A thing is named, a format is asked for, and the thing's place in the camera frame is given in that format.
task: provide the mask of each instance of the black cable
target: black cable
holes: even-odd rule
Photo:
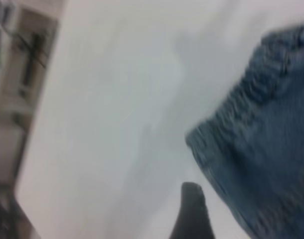
[[[31,53],[32,51],[32,48],[31,46],[29,45],[29,43],[21,36],[19,35],[18,33],[13,33],[13,32],[10,32],[8,29],[6,29],[5,27],[3,27],[2,25],[0,25],[2,30],[10,37],[17,37],[23,44],[24,46],[29,50],[29,52]],[[34,60],[36,60],[44,69],[46,69],[46,65],[45,63],[43,63],[35,54],[33,54],[33,58]]]

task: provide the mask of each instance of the blue jeans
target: blue jeans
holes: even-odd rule
[[[304,25],[264,37],[186,142],[251,238],[304,239]]]

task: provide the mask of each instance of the denim jeans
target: denim jeans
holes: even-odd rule
[[[186,142],[251,238],[304,239],[304,25],[264,37]]]

